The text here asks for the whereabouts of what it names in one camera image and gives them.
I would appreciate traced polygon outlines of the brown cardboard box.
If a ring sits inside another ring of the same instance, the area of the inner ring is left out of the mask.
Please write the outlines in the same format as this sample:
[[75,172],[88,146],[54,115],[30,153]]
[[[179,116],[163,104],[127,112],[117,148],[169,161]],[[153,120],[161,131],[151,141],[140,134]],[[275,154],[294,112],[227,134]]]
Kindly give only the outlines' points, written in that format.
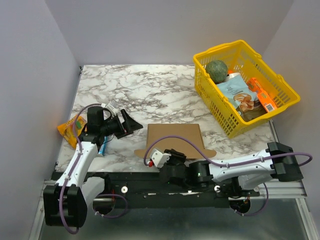
[[[197,123],[152,123],[147,126],[146,147],[144,149],[136,149],[134,154],[143,158],[148,147],[159,138],[175,135],[180,136],[200,149],[208,158],[216,156],[217,152],[213,149],[206,149],[202,137],[200,125]],[[156,143],[154,148],[164,151],[166,149],[174,149],[177,152],[183,153],[188,159],[201,159],[202,155],[189,143],[178,138],[166,138]]]

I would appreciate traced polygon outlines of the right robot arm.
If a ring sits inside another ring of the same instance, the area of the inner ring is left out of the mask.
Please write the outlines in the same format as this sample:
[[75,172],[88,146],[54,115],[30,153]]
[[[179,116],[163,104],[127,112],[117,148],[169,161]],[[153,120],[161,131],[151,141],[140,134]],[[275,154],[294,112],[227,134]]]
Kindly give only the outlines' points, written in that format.
[[303,179],[293,149],[279,142],[270,142],[254,154],[221,161],[199,160],[186,165],[186,156],[174,149],[154,150],[152,160],[161,182],[187,190],[215,191],[220,196],[240,197],[272,179]]

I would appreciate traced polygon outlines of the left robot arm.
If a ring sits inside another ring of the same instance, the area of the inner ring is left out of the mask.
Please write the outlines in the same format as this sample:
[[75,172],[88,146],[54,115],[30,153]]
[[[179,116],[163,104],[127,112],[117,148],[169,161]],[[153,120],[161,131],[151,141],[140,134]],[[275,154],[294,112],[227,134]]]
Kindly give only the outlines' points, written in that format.
[[55,184],[46,186],[43,191],[45,223],[63,226],[72,235],[84,225],[88,206],[95,197],[104,198],[110,194],[111,185],[104,178],[86,178],[105,137],[113,135],[121,139],[143,128],[125,109],[120,111],[123,122],[102,103],[89,104],[82,110],[87,111],[87,124],[81,133],[75,125],[72,127],[76,139],[74,155]]

